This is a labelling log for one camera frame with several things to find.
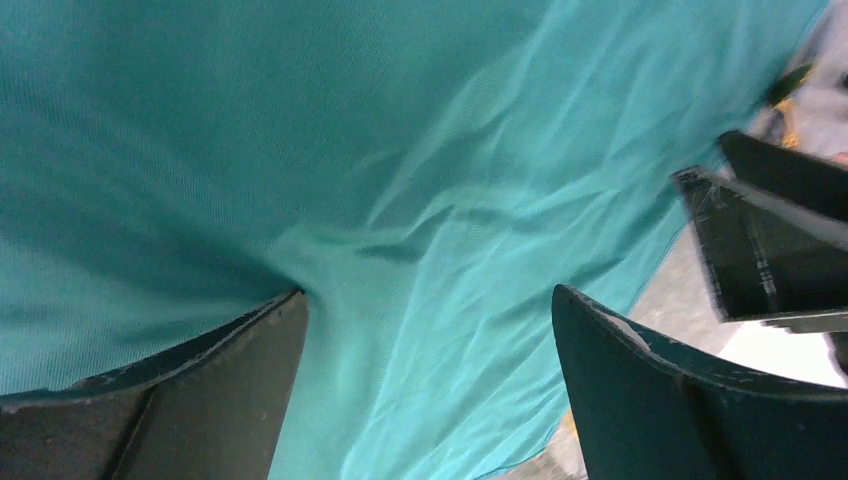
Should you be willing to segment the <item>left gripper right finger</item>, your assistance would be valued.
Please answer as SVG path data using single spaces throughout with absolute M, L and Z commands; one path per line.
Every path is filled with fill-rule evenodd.
M 559 285 L 552 326 L 591 479 L 843 479 L 847 393 L 741 366 Z

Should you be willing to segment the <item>teal cloth napkin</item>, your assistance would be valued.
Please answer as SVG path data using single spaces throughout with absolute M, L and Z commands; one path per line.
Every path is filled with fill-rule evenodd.
M 294 290 L 274 479 L 485 479 L 568 399 L 550 297 L 630 308 L 824 1 L 5 1 L 1 392 Z

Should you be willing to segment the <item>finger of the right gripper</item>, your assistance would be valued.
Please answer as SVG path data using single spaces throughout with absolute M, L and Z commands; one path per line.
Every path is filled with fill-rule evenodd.
M 721 321 L 846 331 L 846 222 L 700 167 L 673 180 Z
M 847 166 L 733 130 L 718 138 L 734 176 L 839 221 L 847 220 Z

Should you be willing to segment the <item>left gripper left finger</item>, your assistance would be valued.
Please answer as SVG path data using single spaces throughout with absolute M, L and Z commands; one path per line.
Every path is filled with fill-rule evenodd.
M 265 479 L 302 356 L 306 295 L 60 391 L 1 399 L 5 479 Z

